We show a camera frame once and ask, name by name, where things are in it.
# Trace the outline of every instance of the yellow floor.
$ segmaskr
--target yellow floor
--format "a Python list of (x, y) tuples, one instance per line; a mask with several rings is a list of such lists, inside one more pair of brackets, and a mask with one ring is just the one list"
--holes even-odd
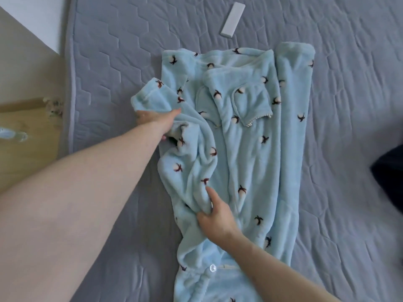
[(0, 139), (0, 192), (56, 159), (60, 129), (45, 108), (0, 113), (0, 127), (24, 131), (28, 139)]

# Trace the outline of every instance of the forearm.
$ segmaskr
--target forearm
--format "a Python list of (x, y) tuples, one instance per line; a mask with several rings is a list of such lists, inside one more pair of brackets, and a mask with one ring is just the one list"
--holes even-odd
[(53, 163), (0, 196), (5, 301), (71, 298), (162, 133), (155, 122), (141, 125)]
[(230, 239), (225, 248), (265, 302), (340, 302), (243, 235)]

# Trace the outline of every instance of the baseboard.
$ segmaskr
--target baseboard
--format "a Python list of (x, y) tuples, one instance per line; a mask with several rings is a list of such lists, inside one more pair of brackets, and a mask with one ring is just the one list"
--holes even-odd
[(37, 109), (45, 107), (45, 105), (46, 104), (43, 102), (43, 97), (37, 97), (34, 99), (26, 99), (13, 103), (0, 104), (0, 113)]

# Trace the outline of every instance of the pajamas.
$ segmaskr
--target pajamas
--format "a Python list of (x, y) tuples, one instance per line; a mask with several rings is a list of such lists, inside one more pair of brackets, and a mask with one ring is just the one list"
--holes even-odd
[(161, 81), (132, 98), (135, 110), (181, 107), (159, 145), (158, 172), (183, 234), (174, 301), (261, 301), (229, 254), (201, 232), (211, 212), (205, 186), (229, 204), (242, 232), (290, 264), (314, 49), (165, 51)]

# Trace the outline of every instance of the mattress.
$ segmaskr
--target mattress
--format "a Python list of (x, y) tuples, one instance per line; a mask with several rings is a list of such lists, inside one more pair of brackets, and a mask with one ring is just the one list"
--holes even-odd
[[(246, 5), (231, 39), (219, 32)], [(403, 0), (72, 0), (60, 155), (135, 126), (161, 52), (315, 47), (291, 266), (343, 301), (401, 301), (403, 216), (370, 174), (403, 143)], [(72, 302), (172, 301), (181, 240), (156, 152)]]

